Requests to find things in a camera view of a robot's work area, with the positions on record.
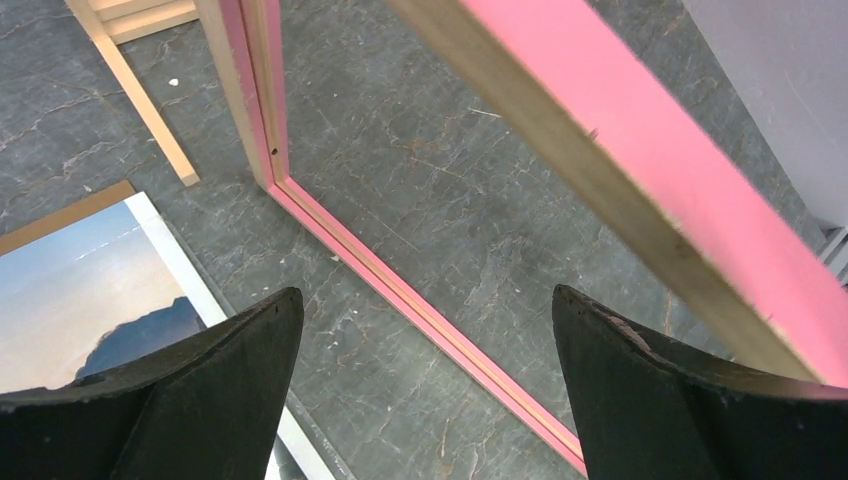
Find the seascape photo print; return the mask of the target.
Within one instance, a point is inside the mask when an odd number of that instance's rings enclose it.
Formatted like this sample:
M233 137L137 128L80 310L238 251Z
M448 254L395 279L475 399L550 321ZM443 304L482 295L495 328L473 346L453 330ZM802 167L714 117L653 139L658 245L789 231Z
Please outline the seascape photo print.
M224 311L148 196L135 193L1 255L1 397L62 388L237 314ZM261 479L280 477L282 453L308 479L332 477L286 404Z

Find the wooden clothes rack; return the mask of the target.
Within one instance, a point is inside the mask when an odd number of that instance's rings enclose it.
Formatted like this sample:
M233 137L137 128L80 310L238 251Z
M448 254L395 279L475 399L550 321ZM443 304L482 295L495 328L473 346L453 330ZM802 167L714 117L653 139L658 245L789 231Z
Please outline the wooden clothes rack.
M166 125L118 46L198 18L192 1L68 1L66 3L123 88L180 181L199 181L190 160Z

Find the pink wooden picture frame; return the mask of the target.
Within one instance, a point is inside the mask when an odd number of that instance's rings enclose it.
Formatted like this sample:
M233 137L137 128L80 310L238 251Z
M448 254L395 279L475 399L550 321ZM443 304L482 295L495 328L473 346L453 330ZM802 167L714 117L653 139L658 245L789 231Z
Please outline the pink wooden picture frame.
M583 1L396 1L394 11L753 369L847 392L847 295ZM255 179L589 477L565 427L291 176L276 1L200 1Z

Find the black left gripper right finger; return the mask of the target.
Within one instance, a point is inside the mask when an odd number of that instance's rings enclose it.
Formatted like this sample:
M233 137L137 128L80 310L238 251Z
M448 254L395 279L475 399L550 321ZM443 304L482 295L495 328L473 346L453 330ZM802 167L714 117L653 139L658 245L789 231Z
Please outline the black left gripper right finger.
M734 363L559 285L552 323L592 479L843 479L847 392Z

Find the brown backing board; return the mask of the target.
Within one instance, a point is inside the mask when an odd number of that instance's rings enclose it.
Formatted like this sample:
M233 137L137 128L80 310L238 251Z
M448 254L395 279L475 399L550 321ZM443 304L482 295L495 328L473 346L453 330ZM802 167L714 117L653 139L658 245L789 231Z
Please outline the brown backing board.
M122 202L136 193L128 180L123 180L61 210L36 220L1 237L1 254L8 254L77 221Z

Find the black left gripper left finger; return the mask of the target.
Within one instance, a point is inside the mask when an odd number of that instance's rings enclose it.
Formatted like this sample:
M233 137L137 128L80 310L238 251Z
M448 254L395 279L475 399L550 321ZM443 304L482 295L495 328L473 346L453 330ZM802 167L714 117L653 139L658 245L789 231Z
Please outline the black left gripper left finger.
M1 397L5 479L261 479L304 325L287 287L132 362Z

